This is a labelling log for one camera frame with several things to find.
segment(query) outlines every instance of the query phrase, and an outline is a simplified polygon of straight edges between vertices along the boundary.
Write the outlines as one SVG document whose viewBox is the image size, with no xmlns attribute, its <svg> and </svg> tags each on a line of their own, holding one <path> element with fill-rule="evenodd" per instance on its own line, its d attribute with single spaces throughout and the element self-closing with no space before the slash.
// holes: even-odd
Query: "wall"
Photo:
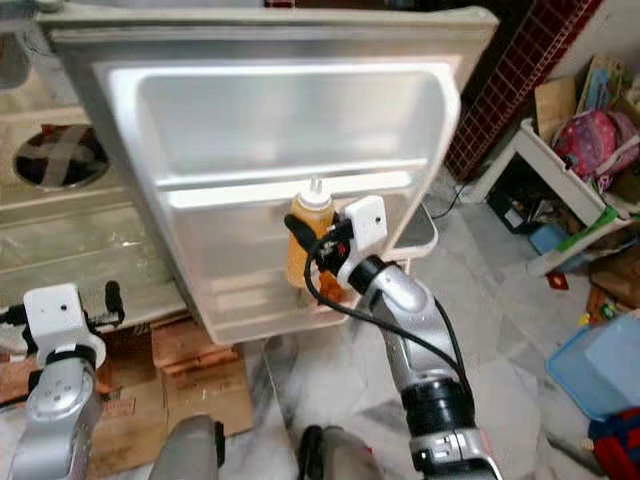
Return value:
<svg viewBox="0 0 640 480">
<path fill-rule="evenodd" d="M 605 0 L 549 77 L 576 75 L 604 52 L 640 71 L 639 0 Z"/>
</svg>

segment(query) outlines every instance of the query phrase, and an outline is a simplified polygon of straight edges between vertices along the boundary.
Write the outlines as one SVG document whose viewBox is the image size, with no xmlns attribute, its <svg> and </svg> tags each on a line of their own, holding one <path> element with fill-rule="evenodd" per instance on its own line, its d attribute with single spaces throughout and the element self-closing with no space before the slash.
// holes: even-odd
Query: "pink backpack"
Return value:
<svg viewBox="0 0 640 480">
<path fill-rule="evenodd" d="M 558 129 L 553 150 L 585 182 L 595 181 L 600 192 L 613 175 L 640 154 L 640 136 L 620 112 L 594 110 L 576 115 Z"/>
</svg>

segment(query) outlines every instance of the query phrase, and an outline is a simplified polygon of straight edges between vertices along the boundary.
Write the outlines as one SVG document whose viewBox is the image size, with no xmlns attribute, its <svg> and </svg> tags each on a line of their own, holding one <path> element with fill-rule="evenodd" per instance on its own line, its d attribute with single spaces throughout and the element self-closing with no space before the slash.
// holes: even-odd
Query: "yellow squeeze bottle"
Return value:
<svg viewBox="0 0 640 480">
<path fill-rule="evenodd" d="M 314 178 L 309 188 L 296 195 L 291 203 L 291 213 L 305 222 L 320 238 L 333 222 L 333 201 L 328 192 L 322 191 L 322 180 Z M 289 234 L 289 256 L 287 259 L 287 281 L 296 288 L 304 288 L 304 264 L 307 252 Z"/>
</svg>

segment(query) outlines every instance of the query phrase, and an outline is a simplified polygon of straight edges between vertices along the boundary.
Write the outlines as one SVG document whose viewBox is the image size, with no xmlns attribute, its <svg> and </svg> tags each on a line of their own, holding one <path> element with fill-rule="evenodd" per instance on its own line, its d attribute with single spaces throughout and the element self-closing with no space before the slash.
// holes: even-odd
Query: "tiled floor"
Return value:
<svg viewBox="0 0 640 480">
<path fill-rule="evenodd" d="M 446 207 L 446 182 L 433 189 L 432 212 Z M 586 420 L 547 377 L 545 358 L 576 329 L 589 282 L 569 276 L 570 290 L 551 290 L 527 275 L 535 255 L 485 205 L 461 206 L 437 221 L 439 245 L 414 262 L 453 320 L 466 359 L 477 421 L 489 433 L 505 479 L 596 478 L 572 458 Z M 295 447 L 311 423 L 340 424 L 373 447 L 390 479 L 418 478 L 408 431 L 379 332 L 355 322 L 245 345 L 256 407 L 255 428 L 228 444 L 221 478 L 295 478 Z M 0 477 L 22 419 L 0 416 Z M 5 437 L 9 425 L 13 437 Z M 146 478 L 148 467 L 120 478 Z"/>
</svg>

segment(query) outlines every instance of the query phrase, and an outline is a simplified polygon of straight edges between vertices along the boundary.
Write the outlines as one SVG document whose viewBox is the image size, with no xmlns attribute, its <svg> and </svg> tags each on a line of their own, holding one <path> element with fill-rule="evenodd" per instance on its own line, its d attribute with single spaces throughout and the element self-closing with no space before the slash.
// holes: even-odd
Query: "blue plastic container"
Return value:
<svg viewBox="0 0 640 480">
<path fill-rule="evenodd" d="M 547 371 L 594 420 L 640 406 L 640 319 L 581 329 L 547 360 Z"/>
</svg>

